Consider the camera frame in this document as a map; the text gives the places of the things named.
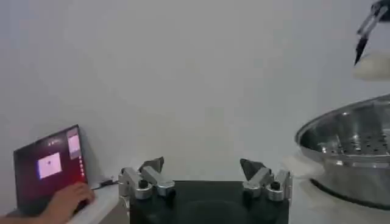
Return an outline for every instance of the window on screen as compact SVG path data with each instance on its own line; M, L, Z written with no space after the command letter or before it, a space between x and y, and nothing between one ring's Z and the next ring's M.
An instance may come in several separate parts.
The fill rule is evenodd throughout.
M77 129L72 129L66 133L68 138L69 154L71 159L81 156L80 138Z
M38 160L38 174L42 180L62 171L60 154L46 156Z

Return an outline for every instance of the white surface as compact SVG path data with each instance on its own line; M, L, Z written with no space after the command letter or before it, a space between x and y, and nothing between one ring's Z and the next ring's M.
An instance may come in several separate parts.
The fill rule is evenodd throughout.
M297 152L282 160L282 167L289 170L297 179L309 179L324 173L321 164L307 158L302 152Z
M68 224L98 224L118 204L118 186L107 186L95 191L96 199L77 213Z
M367 208L331 197L314 187L308 180L296 180L294 184L294 199L290 210L291 223L293 224L389 223L390 211Z
M72 136L68 138L69 153L72 154L80 150L80 140L79 135Z
M241 157L277 168L304 122L388 93L352 76L370 4L0 1L0 212L15 207L12 150L76 123L90 179L162 155L183 180L242 180ZM378 26L367 52L389 37ZM297 223L317 221L304 204Z
M128 224L129 217L122 204L118 203L115 208L100 222L100 224Z
M353 76L367 81L390 80L390 54L371 53L363 57L355 66Z

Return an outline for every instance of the laptop screen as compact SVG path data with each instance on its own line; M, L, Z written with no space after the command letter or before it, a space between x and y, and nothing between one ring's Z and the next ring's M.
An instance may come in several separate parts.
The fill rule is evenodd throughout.
M76 182L87 182L79 136L73 126L14 151L18 205L48 198Z

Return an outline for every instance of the stainless steel pot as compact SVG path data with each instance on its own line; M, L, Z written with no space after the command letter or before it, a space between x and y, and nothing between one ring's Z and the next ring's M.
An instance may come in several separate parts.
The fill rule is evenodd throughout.
M324 114L295 138L325 173L313 181L343 199L390 209L390 94Z

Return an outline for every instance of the metal bracket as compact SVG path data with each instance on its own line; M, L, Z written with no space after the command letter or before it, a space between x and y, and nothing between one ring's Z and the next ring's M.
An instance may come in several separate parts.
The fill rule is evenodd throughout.
M165 179L160 173L154 170L151 166L142 168L142 177L152 183L160 196L167 197L175 190L175 182Z
M134 195L136 199L144 200L152 196L153 186L133 168L123 168L118 175L119 196L130 197Z
M291 202L293 196L293 178L289 171L281 170L275 180L266 186L268 199L271 201L283 201L288 199Z
M130 218L130 201L127 197L119 196L119 202L121 204L122 210L126 212L127 217Z
M252 198L257 198L261 194L262 188L274 179L271 170L261 168L249 181L243 182L243 191L250 192Z

